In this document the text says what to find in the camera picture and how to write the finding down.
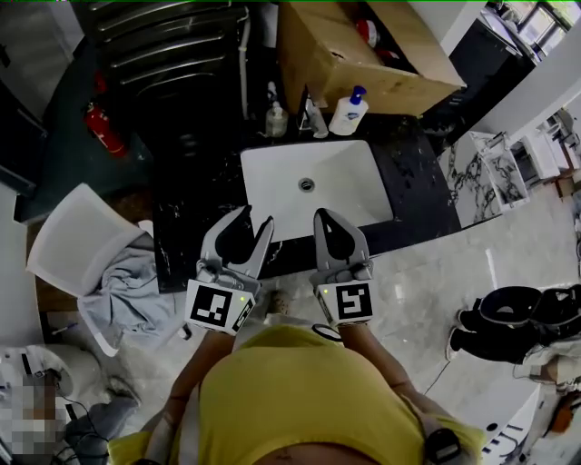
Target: soap dispenser bottle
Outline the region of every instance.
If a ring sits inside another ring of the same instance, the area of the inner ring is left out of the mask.
[[[329,130],[336,135],[350,135],[355,133],[359,121],[367,112],[369,105],[361,99],[367,91],[360,85],[353,88],[351,97],[340,98],[333,119],[330,121]]]
[[[281,104],[274,102],[272,108],[266,112],[266,135],[268,137],[282,137],[287,132],[289,114],[281,108]]]

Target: white sink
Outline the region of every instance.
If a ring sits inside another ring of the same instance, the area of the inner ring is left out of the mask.
[[[241,154],[254,233],[274,218],[273,241],[312,235],[319,208],[365,226],[393,219],[383,182],[365,141],[295,143]]]

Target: yellow shirt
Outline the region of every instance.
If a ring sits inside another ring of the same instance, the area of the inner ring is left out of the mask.
[[[436,418],[479,457],[482,431]],[[347,446],[381,464],[424,460],[418,419],[376,368],[354,351],[291,326],[258,334],[212,368],[200,392],[200,426],[204,465],[252,464],[306,442]],[[111,441],[110,453],[127,452],[130,444],[118,441],[129,438]],[[114,464],[130,463],[111,456]]]

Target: red object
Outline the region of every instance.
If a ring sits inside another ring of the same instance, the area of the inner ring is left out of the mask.
[[[357,27],[359,35],[365,39],[365,42],[371,48],[375,48],[379,42],[379,34],[373,21],[369,19],[358,19],[355,26]]]
[[[105,146],[109,153],[115,157],[127,155],[127,146],[118,133],[111,129],[109,118],[103,109],[95,102],[90,102],[84,114],[84,122],[93,131],[97,139]]]
[[[101,71],[95,71],[94,73],[94,91],[97,95],[107,92],[107,83]]]

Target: gray cloth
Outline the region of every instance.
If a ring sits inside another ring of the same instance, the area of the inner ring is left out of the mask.
[[[558,355],[577,360],[581,366],[581,334],[554,341],[549,346],[535,345],[523,360],[523,365],[545,365]]]
[[[175,315],[175,301],[159,293],[152,236],[144,234],[125,247],[103,272],[101,286],[80,298],[78,307],[103,334],[115,327],[158,336]]]

